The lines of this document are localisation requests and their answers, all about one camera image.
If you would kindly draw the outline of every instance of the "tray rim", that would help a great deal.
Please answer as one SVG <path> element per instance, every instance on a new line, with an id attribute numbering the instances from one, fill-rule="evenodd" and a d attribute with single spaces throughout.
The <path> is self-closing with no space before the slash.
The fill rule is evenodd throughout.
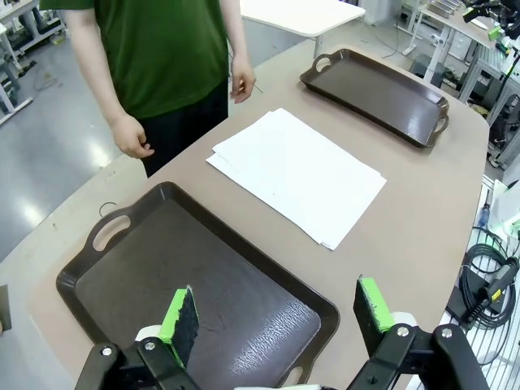
<path id="1" fill-rule="evenodd" d="M 437 122 L 434 125 L 434 128 L 431 130 L 430 136 L 428 137 L 428 140 L 426 143 L 422 143 L 413 137 L 409 136 L 408 134 L 402 132 L 399 128 L 396 128 L 392 126 L 390 123 L 385 122 L 383 119 L 378 118 L 377 116 L 371 114 L 370 112 L 366 110 L 362 110 L 361 108 L 357 107 L 355 104 L 351 102 L 347 102 L 339 97 L 337 97 L 334 93 L 330 93 L 324 89 L 321 89 L 315 85 L 313 85 L 314 79 L 319 76 L 320 74 L 327 72 L 330 68 L 334 67 L 334 65 L 342 60 L 349 59 L 351 57 L 354 58 L 361 58 L 363 61 L 366 61 L 370 64 L 370 67 L 376 67 L 382 72 L 392 74 L 395 77 L 398 77 L 399 80 L 403 80 L 406 82 L 407 86 L 414 90 L 416 93 L 422 93 L 421 96 L 423 98 L 426 98 L 433 104 L 439 107 L 440 109 L 440 116 L 437 119 Z M 321 71 L 318 71 L 317 65 L 322 59 L 329 59 L 331 62 L 331 65 L 327 65 L 324 67 Z M 389 67 L 388 65 L 377 61 L 374 58 L 371 58 L 369 56 L 366 56 L 356 50 L 348 49 L 348 48 L 342 48 L 338 49 L 332 54 L 321 54 L 319 55 L 314 61 L 312 66 L 300 74 L 300 81 L 311 91 L 320 94 L 324 96 L 325 98 L 328 98 L 344 107 L 347 107 L 348 109 L 352 110 L 353 112 L 360 114 L 364 118 L 367 118 L 368 120 L 371 120 L 372 122 L 378 124 L 382 128 L 385 128 L 389 130 L 390 132 L 394 133 L 398 137 L 408 141 L 410 144 L 422 148 L 422 149 L 430 149 L 433 148 L 437 142 L 437 139 L 439 138 L 439 135 L 448 127 L 449 124 L 449 102 L 448 99 L 441 94 L 437 93 L 431 88 L 428 88 L 426 85 L 414 80 L 413 78 L 407 76 L 406 74 L 403 74 L 399 72 L 397 69 L 394 69 L 393 67 Z M 443 126 L 436 130 L 438 127 L 439 122 L 443 120 Z"/>
<path id="2" fill-rule="evenodd" d="M 280 287 L 292 294 L 296 299 L 311 308 L 320 317 L 320 328 L 314 334 L 310 342 L 304 347 L 292 365 L 285 371 L 278 385 L 281 385 L 287 379 L 289 373 L 299 366 L 302 368 L 302 373 L 298 383 L 305 383 L 310 377 L 315 360 L 328 345 L 340 325 L 340 311 L 336 305 L 322 296 L 319 292 L 316 292 L 308 284 L 297 278 L 277 261 L 267 256 L 259 248 L 250 244 L 240 233 L 232 229 L 215 214 L 198 203 L 177 184 L 170 181 L 165 181 L 155 185 L 130 206 L 114 210 L 101 218 L 93 226 L 81 251 L 58 273 L 55 282 L 56 289 L 65 302 L 67 308 L 71 311 L 72 316 L 80 324 L 89 339 L 94 344 L 111 342 L 102 329 L 95 323 L 92 316 L 81 303 L 80 299 L 75 295 L 77 283 L 81 277 L 90 270 L 90 268 L 92 268 L 98 261 L 102 260 L 106 253 L 112 250 L 132 231 L 132 225 L 139 225 L 137 221 L 134 223 L 134 219 L 139 219 L 136 215 L 138 214 L 137 210 L 143 203 L 149 202 L 150 199 L 156 197 L 161 197 L 163 202 L 167 199 L 171 199 L 174 202 L 179 203 L 184 210 L 192 215 L 199 223 L 202 223 L 206 228 L 213 232 L 220 240 L 229 245 L 246 261 L 259 269 L 264 275 L 273 280 Z M 114 234 L 106 244 L 106 247 L 102 251 L 97 251 L 93 247 L 93 240 L 95 237 L 109 222 L 122 216 L 128 216 L 131 219 L 130 227 Z M 230 239 L 236 239 L 236 242 L 229 242 Z M 248 256 L 254 256 L 255 262 L 251 262 L 250 259 L 248 259 Z M 265 258 L 268 261 L 265 264 L 258 263 L 260 258 Z M 266 270 L 269 272 L 278 272 L 279 274 L 273 278 L 272 275 L 266 273 Z M 280 280 L 286 280 L 289 283 L 282 285 L 280 284 Z M 301 295 L 305 293 L 308 293 L 309 296 L 302 297 Z"/>

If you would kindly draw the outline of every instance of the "person's hand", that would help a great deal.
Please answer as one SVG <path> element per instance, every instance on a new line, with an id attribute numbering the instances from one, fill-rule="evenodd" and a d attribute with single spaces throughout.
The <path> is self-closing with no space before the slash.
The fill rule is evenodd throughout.
<path id="1" fill-rule="evenodd" d="M 251 96 L 256 81 L 248 54 L 236 54 L 233 57 L 231 74 L 231 97 L 235 99 L 235 104 L 242 103 Z"/>
<path id="2" fill-rule="evenodd" d="M 115 144 L 123 153 L 134 158 L 145 158 L 154 154 L 150 144 L 146 143 L 145 129 L 137 119 L 124 114 L 111 124 Z"/>

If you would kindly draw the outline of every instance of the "paper sheet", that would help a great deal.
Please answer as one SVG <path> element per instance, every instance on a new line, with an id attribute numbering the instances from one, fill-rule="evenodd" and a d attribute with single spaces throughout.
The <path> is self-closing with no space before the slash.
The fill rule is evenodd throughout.
<path id="1" fill-rule="evenodd" d="M 313 240 L 335 249 L 386 180 L 278 109 L 214 147 L 207 162 Z"/>

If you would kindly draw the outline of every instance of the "large brown serving tray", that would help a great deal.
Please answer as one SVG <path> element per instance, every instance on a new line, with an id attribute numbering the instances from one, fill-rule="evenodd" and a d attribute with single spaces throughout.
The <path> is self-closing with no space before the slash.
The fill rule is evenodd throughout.
<path id="1" fill-rule="evenodd" d="M 300 80 L 417 147 L 432 148 L 448 127 L 445 97 L 353 50 L 320 55 Z"/>
<path id="2" fill-rule="evenodd" d="M 96 250 L 107 224 L 126 217 L 130 226 Z M 188 372 L 201 388 L 277 387 L 296 367 L 304 383 L 339 325 L 331 302 L 173 183 L 99 221 L 56 280 L 90 339 L 121 348 L 160 324 L 188 284 L 201 323 Z"/>

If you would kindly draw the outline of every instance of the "person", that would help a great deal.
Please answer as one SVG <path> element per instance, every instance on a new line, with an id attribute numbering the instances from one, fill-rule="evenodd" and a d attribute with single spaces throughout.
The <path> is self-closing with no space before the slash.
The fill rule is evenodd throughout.
<path id="1" fill-rule="evenodd" d="M 240 0 L 41 0 L 64 10 L 80 70 L 115 144 L 156 171 L 228 117 L 255 78 Z"/>

